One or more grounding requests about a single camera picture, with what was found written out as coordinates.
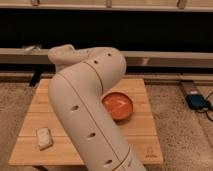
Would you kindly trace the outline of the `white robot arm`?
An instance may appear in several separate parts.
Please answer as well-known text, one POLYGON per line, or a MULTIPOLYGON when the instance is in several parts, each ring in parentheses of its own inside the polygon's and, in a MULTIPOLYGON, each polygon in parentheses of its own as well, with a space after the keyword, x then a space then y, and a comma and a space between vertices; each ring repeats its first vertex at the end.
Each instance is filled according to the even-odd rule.
POLYGON ((56 66, 49 101, 89 171, 146 171, 101 102, 126 71, 122 53, 112 47, 48 52, 56 66))

